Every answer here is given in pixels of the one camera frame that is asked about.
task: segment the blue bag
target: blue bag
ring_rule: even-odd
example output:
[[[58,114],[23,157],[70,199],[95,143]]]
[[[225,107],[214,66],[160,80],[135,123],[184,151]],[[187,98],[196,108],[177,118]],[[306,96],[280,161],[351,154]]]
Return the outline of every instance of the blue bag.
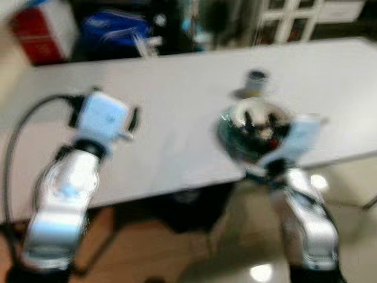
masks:
[[[88,17],[82,25],[82,31],[86,49],[118,51],[135,47],[135,35],[148,38],[150,27],[138,15],[106,9]]]

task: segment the tiled floor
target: tiled floor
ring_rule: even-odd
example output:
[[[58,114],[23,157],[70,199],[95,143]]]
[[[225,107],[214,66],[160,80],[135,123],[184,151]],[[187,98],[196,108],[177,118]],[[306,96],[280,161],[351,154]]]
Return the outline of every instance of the tiled floor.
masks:
[[[343,273],[348,283],[373,282],[377,277],[377,209],[364,212],[334,203],[328,208],[340,231]],[[77,256],[79,265],[85,265],[109,235],[111,214],[111,209],[104,210],[92,224]],[[0,253],[3,276],[9,261],[2,242]],[[87,277],[73,277],[70,283],[159,282],[148,281],[151,278],[163,278],[166,283],[254,283],[260,281],[250,274],[258,268],[263,269],[262,276],[271,274],[266,282],[289,282],[278,221],[266,188],[242,182],[211,234],[177,235],[159,221],[130,225],[121,230]]]
[[[330,202],[363,206],[377,195],[377,157],[369,156],[348,162],[338,162],[310,171],[329,182],[325,197]]]

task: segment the floor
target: floor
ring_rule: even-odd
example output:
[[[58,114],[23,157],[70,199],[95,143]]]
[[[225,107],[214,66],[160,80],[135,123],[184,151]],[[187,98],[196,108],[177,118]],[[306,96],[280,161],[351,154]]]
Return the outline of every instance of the floor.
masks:
[[[333,199],[328,208],[338,224],[342,270],[348,283],[372,282],[377,276],[377,208],[364,212]],[[85,266],[109,236],[112,213],[111,208],[104,209],[92,223],[77,254],[79,266]],[[85,278],[73,277],[70,283],[288,283],[278,227],[266,188],[241,182],[210,234],[177,235],[155,220],[130,225]],[[10,263],[1,241],[3,276]]]
[[[8,25],[0,22],[0,105],[10,98],[20,76],[31,66]]]

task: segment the metal cup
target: metal cup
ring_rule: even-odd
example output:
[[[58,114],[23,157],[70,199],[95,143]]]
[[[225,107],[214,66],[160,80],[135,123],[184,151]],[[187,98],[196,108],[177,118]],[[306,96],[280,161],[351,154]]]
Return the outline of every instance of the metal cup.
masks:
[[[269,76],[261,70],[251,70],[246,77],[245,96],[247,98],[260,96],[268,82]]]

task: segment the black cable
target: black cable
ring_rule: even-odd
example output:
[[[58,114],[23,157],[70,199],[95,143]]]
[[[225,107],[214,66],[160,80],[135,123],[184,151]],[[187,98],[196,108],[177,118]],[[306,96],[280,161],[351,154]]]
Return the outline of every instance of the black cable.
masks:
[[[10,184],[10,172],[12,166],[12,158],[14,149],[18,140],[21,131],[26,124],[26,122],[30,119],[30,117],[41,107],[44,106],[52,101],[56,100],[63,100],[68,102],[71,106],[74,106],[75,103],[74,96],[69,96],[67,94],[56,94],[53,96],[48,96],[43,98],[42,100],[38,101],[34,106],[32,106],[26,114],[20,119],[20,121],[15,126],[11,138],[8,143],[8,147],[6,148],[5,152],[5,160],[4,160],[4,171],[3,171],[3,207],[4,207],[4,217],[5,217],[5,225],[4,225],[4,232],[6,233],[6,239],[9,246],[9,250],[11,253],[11,259],[14,264],[18,263],[18,253],[17,253],[17,243],[18,239],[16,233],[12,226],[11,221],[11,208],[9,205],[9,184]]]

